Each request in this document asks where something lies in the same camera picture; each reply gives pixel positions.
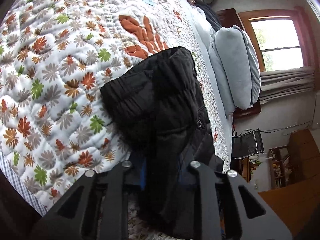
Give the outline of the black padded pants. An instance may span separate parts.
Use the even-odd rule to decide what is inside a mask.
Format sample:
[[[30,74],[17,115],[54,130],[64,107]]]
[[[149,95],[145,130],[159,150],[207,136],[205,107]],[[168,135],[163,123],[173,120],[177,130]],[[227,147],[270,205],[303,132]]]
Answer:
[[[221,171],[191,52],[160,51],[101,87],[108,115],[139,167],[140,217],[177,238],[194,234],[196,160]]]

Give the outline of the wooden wardrobe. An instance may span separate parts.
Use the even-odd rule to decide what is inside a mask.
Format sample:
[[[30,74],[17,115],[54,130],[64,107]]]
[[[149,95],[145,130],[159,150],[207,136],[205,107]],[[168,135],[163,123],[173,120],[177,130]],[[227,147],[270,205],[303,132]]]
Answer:
[[[259,195],[294,239],[319,239],[319,149],[308,129],[292,133],[287,149],[293,170],[289,185]]]

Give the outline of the black office chair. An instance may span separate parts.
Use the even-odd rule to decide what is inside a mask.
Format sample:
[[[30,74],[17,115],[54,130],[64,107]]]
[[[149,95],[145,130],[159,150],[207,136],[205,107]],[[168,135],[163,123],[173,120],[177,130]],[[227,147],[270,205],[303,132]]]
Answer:
[[[260,129],[232,137],[231,159],[242,159],[264,152]]]

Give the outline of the grey curtain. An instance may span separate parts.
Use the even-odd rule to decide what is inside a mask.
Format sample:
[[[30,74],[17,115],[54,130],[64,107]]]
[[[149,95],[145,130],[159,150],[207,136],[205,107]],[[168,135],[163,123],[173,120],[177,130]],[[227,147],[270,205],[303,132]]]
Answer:
[[[310,67],[261,72],[260,103],[312,91],[315,87],[315,71]]]

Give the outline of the folded light blue duvet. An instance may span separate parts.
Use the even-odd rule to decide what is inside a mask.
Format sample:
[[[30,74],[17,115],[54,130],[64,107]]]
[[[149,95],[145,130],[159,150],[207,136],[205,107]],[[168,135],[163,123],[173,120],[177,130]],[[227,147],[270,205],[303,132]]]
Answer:
[[[236,25],[222,27],[210,41],[208,53],[225,114],[252,107],[259,99],[261,77],[248,34]]]

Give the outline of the floral quilted bedspread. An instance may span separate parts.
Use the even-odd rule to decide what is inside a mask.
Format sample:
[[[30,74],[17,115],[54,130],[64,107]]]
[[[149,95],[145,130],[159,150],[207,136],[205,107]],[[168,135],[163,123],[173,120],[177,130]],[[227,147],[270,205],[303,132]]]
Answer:
[[[36,223],[85,171],[133,163],[100,90],[151,55],[191,52],[211,122],[200,43],[177,2],[17,0],[1,25],[1,157],[32,201],[15,201],[1,186],[1,239],[33,239]]]

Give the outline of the wooden wall shelf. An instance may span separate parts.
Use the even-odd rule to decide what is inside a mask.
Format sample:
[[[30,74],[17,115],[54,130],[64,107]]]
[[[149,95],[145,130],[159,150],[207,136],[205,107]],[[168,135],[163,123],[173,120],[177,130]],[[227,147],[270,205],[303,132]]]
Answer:
[[[280,189],[291,183],[292,165],[287,146],[271,148],[267,153],[270,169],[271,189]]]

